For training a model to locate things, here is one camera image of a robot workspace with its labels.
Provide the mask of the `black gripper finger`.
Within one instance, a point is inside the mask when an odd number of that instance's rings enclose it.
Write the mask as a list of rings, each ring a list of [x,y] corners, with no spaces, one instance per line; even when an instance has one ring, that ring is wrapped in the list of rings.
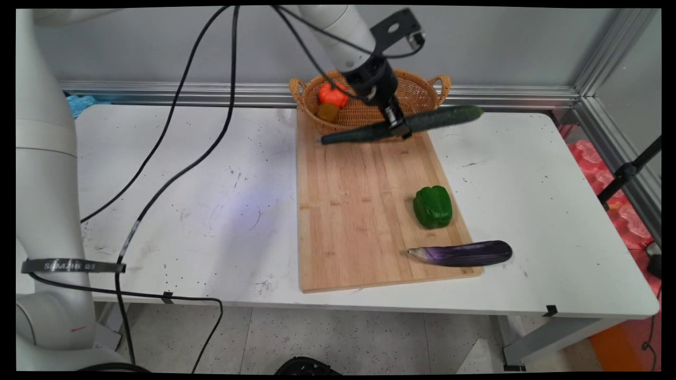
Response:
[[[399,101],[396,97],[393,98],[393,103],[399,104]],[[403,140],[409,139],[412,136],[412,130],[410,130],[410,128],[407,125],[407,122],[404,118],[404,113],[403,113],[403,125],[401,125],[399,128],[393,129],[393,136],[400,137]]]
[[[396,129],[403,125],[403,113],[398,103],[389,103],[384,106],[383,115],[389,123],[389,129]]]

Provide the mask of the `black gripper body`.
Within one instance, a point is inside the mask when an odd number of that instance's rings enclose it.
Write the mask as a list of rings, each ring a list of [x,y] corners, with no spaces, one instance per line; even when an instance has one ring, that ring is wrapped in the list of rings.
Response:
[[[398,78],[387,59],[371,57],[342,75],[365,105],[381,109],[400,108],[396,97]]]

